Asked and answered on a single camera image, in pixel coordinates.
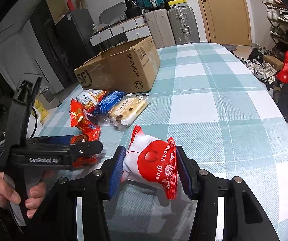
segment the door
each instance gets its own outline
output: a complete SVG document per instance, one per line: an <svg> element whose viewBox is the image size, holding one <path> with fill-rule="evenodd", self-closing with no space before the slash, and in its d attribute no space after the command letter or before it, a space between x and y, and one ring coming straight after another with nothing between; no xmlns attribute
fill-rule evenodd
<svg viewBox="0 0 288 241"><path fill-rule="evenodd" d="M208 41L250 45L250 21L245 0L198 0Z"/></svg>

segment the dark gray refrigerator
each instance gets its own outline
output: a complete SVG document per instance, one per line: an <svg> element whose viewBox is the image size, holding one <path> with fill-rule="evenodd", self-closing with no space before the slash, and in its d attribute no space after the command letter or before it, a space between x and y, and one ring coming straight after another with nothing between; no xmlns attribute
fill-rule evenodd
<svg viewBox="0 0 288 241"><path fill-rule="evenodd" d="M68 63L73 69L99 54L99 49L89 41L93 35L93 24L88 9L70 11L56 24Z"/></svg>

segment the checkered tablecloth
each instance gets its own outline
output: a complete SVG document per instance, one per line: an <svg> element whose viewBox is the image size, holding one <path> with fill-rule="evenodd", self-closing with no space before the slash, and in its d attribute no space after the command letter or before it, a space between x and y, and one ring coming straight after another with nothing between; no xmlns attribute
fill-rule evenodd
<svg viewBox="0 0 288 241"><path fill-rule="evenodd" d="M151 104L125 131L102 126L100 161L128 146L135 125L162 140L173 137L187 156L218 177L241 176L253 191L281 241L288 240L288 127L267 91L227 49L199 43L158 49L161 67L150 92ZM58 108L40 135L80 134L70 127L70 100ZM91 169L58 176L85 176ZM168 201L161 189L122 184L105 213L115 240L188 240L196 202L179 184ZM222 239L223 200L217 240Z"/></svg>

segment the metal bolt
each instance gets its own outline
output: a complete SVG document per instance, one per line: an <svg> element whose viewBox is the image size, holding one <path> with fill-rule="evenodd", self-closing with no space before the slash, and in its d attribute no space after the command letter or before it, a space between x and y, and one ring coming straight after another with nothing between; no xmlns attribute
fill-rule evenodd
<svg viewBox="0 0 288 241"><path fill-rule="evenodd" d="M64 183L66 183L66 181L67 181L67 178L61 177L61 178L58 180L58 183L64 184Z"/></svg>
<svg viewBox="0 0 288 241"><path fill-rule="evenodd" d="M206 176L207 173L208 173L208 171L207 171L206 169L200 169L200 170L198 171L198 173L199 173L200 175L202 175L202 176Z"/></svg>
<svg viewBox="0 0 288 241"><path fill-rule="evenodd" d="M243 182L243 179L242 179L241 177L237 176L237 177L234 177L234 181L235 181L236 183L242 183L242 182Z"/></svg>
<svg viewBox="0 0 288 241"><path fill-rule="evenodd" d="M95 176L99 176L99 175L102 174L102 171L101 171L100 169L95 169L95 170L93 171L93 174L94 174Z"/></svg>

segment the beige suitcase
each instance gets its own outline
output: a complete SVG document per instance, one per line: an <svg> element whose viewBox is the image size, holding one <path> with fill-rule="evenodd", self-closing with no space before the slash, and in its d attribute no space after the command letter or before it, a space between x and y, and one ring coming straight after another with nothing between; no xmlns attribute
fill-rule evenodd
<svg viewBox="0 0 288 241"><path fill-rule="evenodd" d="M176 45L165 9L146 13L145 21L157 49Z"/></svg>

